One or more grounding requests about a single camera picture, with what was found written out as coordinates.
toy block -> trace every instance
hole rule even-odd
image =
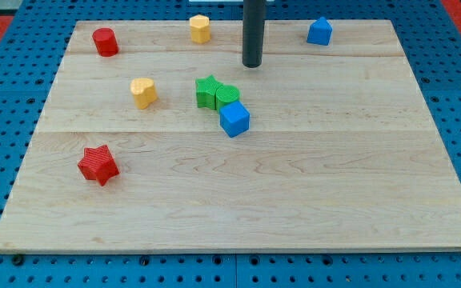
[[[145,109],[149,104],[158,100],[154,80],[150,78],[133,79],[130,90],[133,94],[134,104],[138,109]]]
[[[100,28],[92,34],[95,47],[99,55],[103,57],[111,57],[118,53],[118,44],[115,34],[110,28]]]
[[[216,111],[225,105],[239,100],[239,89],[232,85],[224,85],[216,90]]]
[[[332,37],[332,26],[326,18],[321,17],[318,21],[311,24],[309,34],[307,35],[307,43],[328,45]]]
[[[108,145],[85,148],[78,167],[86,180],[97,180],[101,186],[104,186],[108,179],[120,174]]]
[[[197,107],[207,107],[211,110],[216,110],[216,91],[223,86],[223,83],[218,82],[213,75],[207,78],[195,79]]]
[[[196,15],[190,18],[191,41],[203,44],[211,40],[209,18],[203,15]]]
[[[220,110],[220,126],[233,138],[248,130],[250,113],[240,101],[232,102]]]

red star block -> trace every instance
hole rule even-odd
[[[97,180],[101,186],[104,186],[108,179],[120,174],[108,145],[85,148],[85,156],[78,163],[78,167],[86,180]]]

red cylinder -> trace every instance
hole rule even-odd
[[[117,39],[110,28],[99,28],[92,34],[97,52],[103,57],[110,57],[118,53]]]

wooden board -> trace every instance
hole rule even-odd
[[[461,185],[389,21],[268,22],[245,69],[240,22],[78,22],[0,221],[0,253],[461,250]],[[91,33],[114,29],[101,58]],[[237,86],[251,128],[228,138],[194,80]],[[159,100],[134,108],[133,78]],[[107,144],[104,187],[76,163]]]

blue block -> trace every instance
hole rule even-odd
[[[232,102],[220,109],[220,126],[231,138],[240,135],[250,126],[250,113],[240,101]]]
[[[311,24],[309,34],[307,35],[307,43],[328,45],[332,37],[332,26],[326,18],[321,17],[318,21]]]

